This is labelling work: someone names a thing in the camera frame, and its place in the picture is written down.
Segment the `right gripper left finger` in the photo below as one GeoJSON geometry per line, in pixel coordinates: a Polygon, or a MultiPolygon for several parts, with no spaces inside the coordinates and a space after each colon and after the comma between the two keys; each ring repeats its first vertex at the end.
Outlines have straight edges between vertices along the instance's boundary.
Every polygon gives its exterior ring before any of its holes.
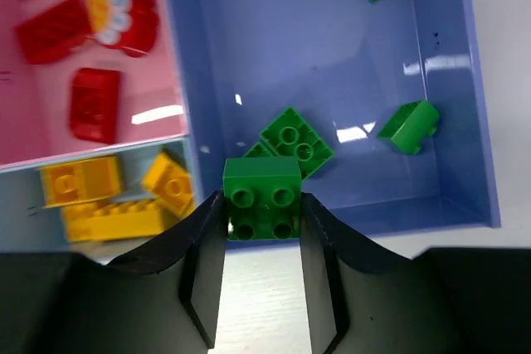
{"type": "Polygon", "coordinates": [[[215,345],[224,197],[108,264],[75,252],[1,256],[4,353],[205,353],[215,345]]]}

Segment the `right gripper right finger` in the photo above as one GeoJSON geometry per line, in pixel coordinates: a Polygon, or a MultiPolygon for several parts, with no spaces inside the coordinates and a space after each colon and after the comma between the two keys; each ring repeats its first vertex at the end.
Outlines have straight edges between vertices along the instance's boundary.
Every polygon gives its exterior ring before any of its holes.
{"type": "Polygon", "coordinates": [[[408,259],[301,199],[314,353],[527,353],[530,251],[435,247],[408,259]]]}

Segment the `yellow long lego brick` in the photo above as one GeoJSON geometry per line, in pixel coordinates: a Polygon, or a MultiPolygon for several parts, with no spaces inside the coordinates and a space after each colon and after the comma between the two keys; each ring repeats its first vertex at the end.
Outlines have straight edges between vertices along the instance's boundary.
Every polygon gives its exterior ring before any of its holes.
{"type": "Polygon", "coordinates": [[[150,237],[178,223],[173,213],[151,199],[63,206],[61,217],[70,242],[150,237]]]}

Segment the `green square stack lego brick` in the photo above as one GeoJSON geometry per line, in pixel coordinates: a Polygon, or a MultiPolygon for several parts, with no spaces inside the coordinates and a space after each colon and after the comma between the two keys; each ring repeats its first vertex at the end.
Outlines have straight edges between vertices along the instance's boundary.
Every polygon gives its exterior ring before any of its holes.
{"type": "Polygon", "coordinates": [[[298,239],[301,185],[293,157],[228,158],[223,172],[228,239],[298,239]]]}

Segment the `yellow rounded lego brick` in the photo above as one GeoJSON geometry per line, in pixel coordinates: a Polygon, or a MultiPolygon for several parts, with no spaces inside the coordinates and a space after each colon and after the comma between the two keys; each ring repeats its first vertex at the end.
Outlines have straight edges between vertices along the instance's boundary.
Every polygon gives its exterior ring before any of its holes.
{"type": "Polygon", "coordinates": [[[115,155],[52,164],[39,172],[45,208],[104,200],[124,189],[115,155]]]}

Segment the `red curved lego brick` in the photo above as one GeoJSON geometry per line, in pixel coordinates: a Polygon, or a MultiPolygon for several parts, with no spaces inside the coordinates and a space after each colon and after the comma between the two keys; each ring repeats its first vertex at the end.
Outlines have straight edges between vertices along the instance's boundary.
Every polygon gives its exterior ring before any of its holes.
{"type": "Polygon", "coordinates": [[[64,0],[19,24],[15,31],[22,54],[32,65],[60,61],[92,33],[81,0],[64,0]]]}
{"type": "Polygon", "coordinates": [[[71,82],[69,128],[79,139],[115,144],[122,74],[84,67],[71,82]]]}

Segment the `flower lego stack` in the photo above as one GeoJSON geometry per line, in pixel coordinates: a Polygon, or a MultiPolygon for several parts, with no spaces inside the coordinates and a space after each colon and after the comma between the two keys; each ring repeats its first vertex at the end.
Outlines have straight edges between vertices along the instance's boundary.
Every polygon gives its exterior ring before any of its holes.
{"type": "Polygon", "coordinates": [[[147,55],[158,35],[155,0],[84,0],[92,36],[133,58],[147,55]]]}

